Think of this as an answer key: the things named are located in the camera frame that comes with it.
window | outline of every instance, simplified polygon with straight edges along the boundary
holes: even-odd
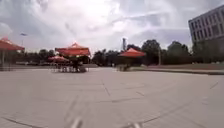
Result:
[[[204,29],[204,34],[205,34],[205,38],[207,38],[208,37],[208,34],[207,34],[206,29]]]
[[[209,18],[210,24],[212,24],[212,16],[210,15],[208,18]]]
[[[201,18],[201,22],[202,22],[202,26],[204,27],[205,26],[204,18]]]
[[[201,28],[201,21],[198,20],[198,27]]]
[[[197,21],[195,22],[195,28],[196,28],[196,29],[198,28],[198,24],[197,24]]]
[[[217,25],[213,25],[213,26],[212,26],[212,33],[213,33],[214,35],[219,35],[219,28],[218,28]]]
[[[191,28],[194,30],[194,23],[191,22]]]
[[[224,29],[223,29],[223,25],[220,24],[220,30],[221,30],[221,33],[224,34]]]
[[[222,19],[224,20],[224,10],[222,10]]]
[[[211,32],[211,29],[208,28],[208,36],[211,37],[212,36],[212,32]]]
[[[204,38],[204,35],[203,35],[202,30],[200,30],[199,32],[200,32],[200,37],[203,39]]]
[[[215,17],[215,14],[212,14],[212,19],[213,19],[213,22],[214,22],[214,23],[217,22],[216,17]]]
[[[194,39],[194,40],[197,40],[197,38],[196,38],[196,33],[195,33],[195,32],[193,33],[193,39]]]
[[[216,13],[216,17],[217,17],[218,21],[221,22],[221,17],[220,17],[219,12]]]
[[[198,38],[198,40],[200,40],[200,34],[199,34],[199,31],[197,31],[197,38]]]
[[[208,18],[207,17],[205,18],[205,23],[206,23],[206,25],[208,25]]]

paved plaza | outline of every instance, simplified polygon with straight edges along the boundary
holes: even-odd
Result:
[[[1,128],[223,128],[224,76],[162,72],[0,72]]]

cloud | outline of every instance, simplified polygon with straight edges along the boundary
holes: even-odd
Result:
[[[23,45],[30,50],[66,47],[75,41],[92,51],[120,49],[123,37],[138,45],[155,38],[166,47],[172,40],[190,44],[188,20],[222,2],[1,0],[0,23],[11,30],[10,39],[18,43],[24,40]]]
[[[12,33],[12,29],[5,23],[0,22],[0,37],[8,36]]]

red canopy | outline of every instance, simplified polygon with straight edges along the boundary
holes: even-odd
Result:
[[[24,50],[24,47],[13,44],[8,38],[2,38],[0,40],[0,49],[4,50]]]
[[[137,51],[133,48],[130,48],[128,51],[121,53],[120,56],[126,56],[126,57],[139,57],[144,56],[145,53]]]
[[[67,48],[55,48],[55,51],[66,55],[90,55],[89,48],[74,43]]]
[[[68,61],[68,59],[64,58],[63,56],[53,56],[48,58],[49,60],[55,60],[55,61]]]

pavement joint line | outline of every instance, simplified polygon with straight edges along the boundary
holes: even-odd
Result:
[[[66,120],[68,120],[68,118],[70,117],[70,113],[71,113],[72,109],[75,107],[75,105],[77,104],[78,98],[79,98],[79,96],[77,95],[77,96],[75,97],[75,99],[72,101],[71,105],[69,106],[69,108],[68,108],[68,110],[67,110],[67,112],[66,112],[66,114],[65,114],[65,117],[64,117],[64,121],[65,121],[65,122],[66,122]]]
[[[130,101],[130,100],[138,100],[142,99],[142,97],[136,97],[136,98],[126,98],[126,99],[119,99],[119,100],[111,100],[112,103],[120,103],[120,102],[125,102],[125,101]]]
[[[46,102],[55,102],[55,103],[67,103],[68,101],[65,100],[51,100],[51,99],[46,99],[46,98],[33,98],[39,101],[46,101]]]
[[[30,127],[30,128],[47,128],[47,127],[40,127],[40,126],[35,126],[35,125],[32,125],[32,124],[23,123],[23,122],[16,121],[16,120],[13,120],[13,119],[9,119],[9,118],[5,118],[5,117],[2,117],[2,119],[5,119],[5,120],[7,120],[9,122],[12,122],[12,123],[15,123],[15,124],[27,126],[27,127]]]
[[[119,88],[119,89],[111,89],[113,91],[120,91],[120,90],[129,90],[129,89],[138,89],[138,88],[145,88],[146,86],[139,86],[139,87],[129,87],[129,88]]]
[[[143,93],[141,93],[141,92],[136,92],[136,93],[138,93],[139,95],[145,97],[145,95]]]
[[[181,110],[181,109],[185,108],[186,106],[190,105],[192,102],[193,102],[193,100],[188,102],[188,103],[185,103],[185,104],[183,104],[183,105],[181,105],[181,106],[179,106],[179,107],[177,107],[177,108],[175,108],[173,110],[170,110],[170,111],[168,111],[168,112],[166,112],[164,114],[161,114],[161,115],[159,115],[157,117],[154,117],[154,118],[151,118],[151,119],[148,119],[148,120],[139,121],[138,123],[139,124],[145,124],[145,123],[149,123],[151,121],[163,118],[163,117],[168,116],[168,115],[170,115],[170,114],[172,114],[172,113],[174,113],[174,112],[176,112],[178,110]]]
[[[168,101],[168,103],[170,103],[170,104],[175,104],[174,102],[172,102],[172,101],[169,101],[169,100],[165,100],[165,101]],[[193,99],[193,100],[191,100],[190,102],[188,102],[189,103],[189,105],[192,103],[192,102],[194,102],[195,101],[195,99]],[[181,114],[176,114],[176,115],[178,115],[178,116],[180,116],[180,117],[182,117],[182,118],[184,118],[184,119],[186,119],[187,121],[190,121],[191,123],[193,123],[193,124],[195,124],[195,125],[197,125],[198,127],[200,127],[200,128],[207,128],[207,127],[205,127],[204,125],[202,125],[202,124],[200,124],[200,123],[198,123],[198,122],[196,122],[196,121],[194,121],[194,120],[192,120],[192,119],[190,119],[190,118],[188,118],[188,117],[185,117],[185,116],[183,116],[183,115],[181,115]]]
[[[107,92],[107,95],[108,95],[108,96],[111,96],[111,94],[110,94],[109,90],[107,89],[107,87],[105,86],[105,84],[104,84],[104,82],[103,82],[103,81],[102,81],[102,85],[103,85],[103,87],[104,87],[105,91]]]
[[[218,84],[219,84],[219,82],[216,82],[214,85],[212,85],[212,86],[210,87],[210,89],[215,88]]]

